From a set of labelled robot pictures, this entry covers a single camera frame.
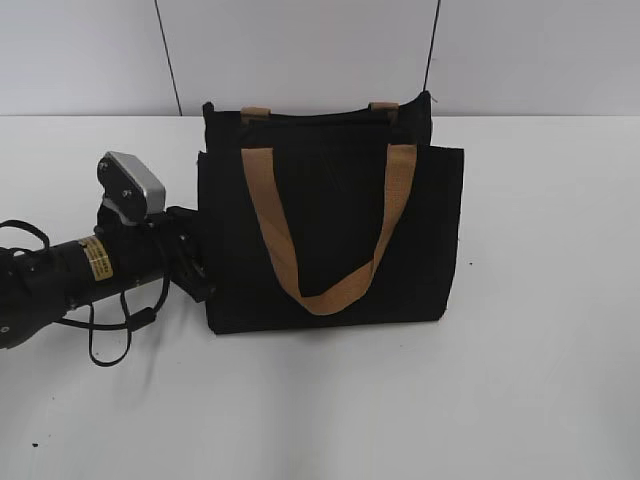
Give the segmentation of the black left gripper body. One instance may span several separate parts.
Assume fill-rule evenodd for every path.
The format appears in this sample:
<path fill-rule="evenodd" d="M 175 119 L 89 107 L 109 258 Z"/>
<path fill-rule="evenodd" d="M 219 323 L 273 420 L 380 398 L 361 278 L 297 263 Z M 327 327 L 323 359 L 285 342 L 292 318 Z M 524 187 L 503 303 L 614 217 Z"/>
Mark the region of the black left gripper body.
<path fill-rule="evenodd" d="M 105 253 L 99 263 L 106 268 L 107 276 L 96 281 L 98 295 L 116 295 L 163 277 L 170 278 L 170 261 L 181 250 L 180 238 L 184 235 L 166 230 L 166 210 L 143 223 L 125 225 L 101 203 L 95 238 Z"/>

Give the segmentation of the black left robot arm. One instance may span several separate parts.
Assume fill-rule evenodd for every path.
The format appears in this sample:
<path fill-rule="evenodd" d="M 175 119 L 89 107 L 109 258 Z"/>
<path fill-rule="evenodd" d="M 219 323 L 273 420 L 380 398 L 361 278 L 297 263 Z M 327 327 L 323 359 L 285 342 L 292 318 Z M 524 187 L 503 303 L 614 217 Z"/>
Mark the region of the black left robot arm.
<path fill-rule="evenodd" d="M 206 300 L 215 286 L 205 272 L 197 220 L 194 210 L 170 207 L 127 225 L 113 210 L 101 207 L 92 235 L 58 245 L 27 222 L 3 222 L 5 228 L 38 238 L 42 247 L 1 250 L 2 348 L 15 348 L 51 324 L 90 333 L 132 334 L 155 321 L 171 285 L 197 303 Z M 162 283 L 156 303 L 137 312 L 123 304 L 124 318 L 119 323 L 99 324 L 93 318 L 77 321 L 67 316 L 156 280 Z"/>

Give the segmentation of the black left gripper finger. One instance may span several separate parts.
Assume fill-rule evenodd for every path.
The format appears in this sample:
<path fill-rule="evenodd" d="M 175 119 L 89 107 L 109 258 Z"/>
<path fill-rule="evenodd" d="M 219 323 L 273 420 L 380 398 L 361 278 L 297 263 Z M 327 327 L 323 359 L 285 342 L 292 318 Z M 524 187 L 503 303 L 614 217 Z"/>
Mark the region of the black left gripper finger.
<path fill-rule="evenodd" d="M 171 206 L 166 210 L 166 230 L 175 235 L 199 234 L 199 211 L 180 206 Z"/>
<path fill-rule="evenodd" d="M 170 272 L 171 281 L 196 303 L 206 301 L 216 291 L 216 286 L 207 276 L 199 255 L 179 250 L 172 256 Z"/>

